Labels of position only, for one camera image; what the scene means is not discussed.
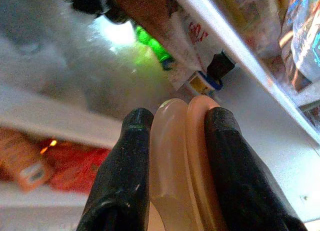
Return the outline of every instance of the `plastic container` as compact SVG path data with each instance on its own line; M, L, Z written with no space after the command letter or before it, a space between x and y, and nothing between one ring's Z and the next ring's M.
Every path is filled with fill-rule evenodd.
M312 83L320 80L319 0L301 0L293 20L292 58Z
M301 0L288 0L288 9L283 20L282 31L279 37L281 58L285 64L286 80L291 83L297 92L300 92L311 83L311 81L297 68L292 52L292 46L294 46L292 44L294 36L293 24L300 3Z
M53 174L38 149L22 133L0 127L0 167L24 192L34 190Z
M279 0L221 0L231 23L261 58L280 54Z

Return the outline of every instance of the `refrigerator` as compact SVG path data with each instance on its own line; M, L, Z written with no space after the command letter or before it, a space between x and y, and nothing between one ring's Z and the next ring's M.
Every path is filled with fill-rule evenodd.
M214 99L233 112L242 134L270 168L306 223L320 219L320 135L235 31L215 0L176 0L213 36L235 67ZM30 137L55 137L112 148L122 119L197 92L174 87L135 22L71 7L72 0L1 0L0 126ZM42 185L23 193L0 182L0 230L76 230L87 196ZM149 230L163 230L150 209Z

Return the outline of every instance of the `orange package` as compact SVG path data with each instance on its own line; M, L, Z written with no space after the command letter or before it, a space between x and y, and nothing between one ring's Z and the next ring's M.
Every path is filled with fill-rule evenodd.
M48 148L43 156L54 169L49 185L53 189L64 192L89 194L98 169L110 151L109 148L90 147L70 142L59 143Z
M25 192L46 182L52 169L20 132L0 127L0 166Z

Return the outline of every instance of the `food package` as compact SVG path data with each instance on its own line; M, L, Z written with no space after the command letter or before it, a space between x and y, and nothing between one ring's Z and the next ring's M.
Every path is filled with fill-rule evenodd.
M320 79L320 0L301 0L293 20L292 58L312 83Z
M280 54L279 0L216 0L228 21L260 58Z
M49 147L43 156L54 169L49 185L56 190L89 194L98 168L110 152L70 142Z
M12 177L25 192L46 182L53 171L38 151L20 132L0 127L2 178Z

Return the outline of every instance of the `red package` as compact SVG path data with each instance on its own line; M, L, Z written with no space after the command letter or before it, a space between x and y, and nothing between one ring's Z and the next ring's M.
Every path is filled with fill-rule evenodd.
M89 194L98 168L110 151L71 143L48 148L44 156L55 170L48 183L53 189Z
M12 178L12 176L3 168L1 167L1 163L0 163L0 181L13 181L14 179Z

